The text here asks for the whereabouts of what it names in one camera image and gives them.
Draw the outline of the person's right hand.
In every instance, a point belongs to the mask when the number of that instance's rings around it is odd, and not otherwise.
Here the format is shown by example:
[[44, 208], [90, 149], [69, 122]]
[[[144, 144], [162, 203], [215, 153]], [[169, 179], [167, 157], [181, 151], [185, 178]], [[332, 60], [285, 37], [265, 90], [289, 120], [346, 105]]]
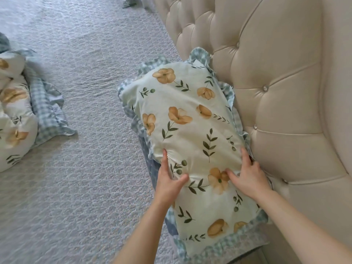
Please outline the person's right hand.
[[251, 158], [244, 147], [241, 148], [241, 159], [241, 184], [234, 184], [234, 186], [246, 196], [259, 203], [262, 195], [265, 192], [272, 190], [268, 178], [260, 168], [258, 162], [254, 161], [252, 163]]

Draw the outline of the person's left hand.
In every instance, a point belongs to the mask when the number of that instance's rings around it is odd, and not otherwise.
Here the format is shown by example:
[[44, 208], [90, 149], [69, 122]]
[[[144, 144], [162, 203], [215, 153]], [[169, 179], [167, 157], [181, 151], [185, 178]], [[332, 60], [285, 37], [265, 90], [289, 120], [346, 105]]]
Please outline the person's left hand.
[[168, 208], [175, 202], [181, 190], [176, 190], [173, 186], [173, 179], [169, 175], [169, 164], [167, 151], [163, 149], [161, 166], [158, 171], [156, 191], [154, 201], [160, 207]]

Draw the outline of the floral pillow with checked ruffle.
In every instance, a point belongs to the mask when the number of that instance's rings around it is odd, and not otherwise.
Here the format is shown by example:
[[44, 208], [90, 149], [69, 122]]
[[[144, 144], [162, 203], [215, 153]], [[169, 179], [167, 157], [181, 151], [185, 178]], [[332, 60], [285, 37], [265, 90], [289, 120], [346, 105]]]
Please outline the floral pillow with checked ruffle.
[[240, 149], [251, 155], [250, 138], [233, 107], [234, 91], [216, 78], [210, 57], [200, 47], [183, 62], [159, 56], [118, 87], [153, 185], [163, 149], [170, 177], [189, 175], [165, 217], [184, 264], [221, 263], [269, 243], [262, 231], [268, 216], [225, 172], [240, 172]]

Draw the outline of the person's right forearm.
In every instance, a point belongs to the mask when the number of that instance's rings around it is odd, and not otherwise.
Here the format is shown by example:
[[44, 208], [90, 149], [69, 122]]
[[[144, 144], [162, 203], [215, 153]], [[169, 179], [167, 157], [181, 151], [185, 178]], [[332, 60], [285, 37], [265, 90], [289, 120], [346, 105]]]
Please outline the person's right forearm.
[[302, 264], [352, 264], [352, 251], [297, 211], [277, 192], [260, 189], [255, 200], [268, 214]]

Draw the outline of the person's left forearm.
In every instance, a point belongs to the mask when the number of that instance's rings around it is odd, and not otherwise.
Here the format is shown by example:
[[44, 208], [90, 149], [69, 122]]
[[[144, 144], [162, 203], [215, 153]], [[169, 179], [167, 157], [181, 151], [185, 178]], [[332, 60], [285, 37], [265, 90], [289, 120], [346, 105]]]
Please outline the person's left forearm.
[[154, 264], [164, 218], [175, 198], [156, 196], [113, 264]]

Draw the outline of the beige tufted leather headboard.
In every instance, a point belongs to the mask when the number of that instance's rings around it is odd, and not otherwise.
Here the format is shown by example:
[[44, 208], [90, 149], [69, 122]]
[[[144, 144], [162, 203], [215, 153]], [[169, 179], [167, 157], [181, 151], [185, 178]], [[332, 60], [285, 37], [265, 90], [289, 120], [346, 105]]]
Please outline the beige tufted leather headboard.
[[153, 0], [235, 89], [274, 189], [352, 249], [352, 0]]

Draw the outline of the grey quilted bedspread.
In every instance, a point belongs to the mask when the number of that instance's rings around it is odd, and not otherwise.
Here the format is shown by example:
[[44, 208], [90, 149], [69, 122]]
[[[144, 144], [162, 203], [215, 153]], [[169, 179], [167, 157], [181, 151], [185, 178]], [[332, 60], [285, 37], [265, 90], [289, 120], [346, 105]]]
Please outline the grey quilted bedspread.
[[77, 131], [0, 173], [0, 264], [110, 263], [152, 200], [116, 87], [178, 53], [155, 11], [123, 1], [0, 0], [0, 32], [36, 52]]

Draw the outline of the floral duvet with checked ruffle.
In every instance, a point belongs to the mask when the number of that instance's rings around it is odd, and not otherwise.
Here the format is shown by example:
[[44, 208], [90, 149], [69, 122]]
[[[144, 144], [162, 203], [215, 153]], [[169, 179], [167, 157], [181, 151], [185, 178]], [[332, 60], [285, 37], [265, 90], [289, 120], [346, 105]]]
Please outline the floral duvet with checked ruffle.
[[0, 32], [0, 173], [31, 149], [60, 136], [72, 136], [62, 110], [64, 98], [45, 81], [31, 49], [15, 50]]

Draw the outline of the grey-blue crumpled cloth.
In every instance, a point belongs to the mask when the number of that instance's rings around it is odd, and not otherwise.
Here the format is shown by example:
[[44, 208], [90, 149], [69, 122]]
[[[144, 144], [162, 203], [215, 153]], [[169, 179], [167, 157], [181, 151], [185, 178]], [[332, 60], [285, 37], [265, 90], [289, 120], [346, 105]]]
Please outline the grey-blue crumpled cloth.
[[122, 4], [122, 8], [129, 8], [133, 6], [141, 6], [144, 9], [150, 9], [151, 5], [149, 0], [124, 0]]

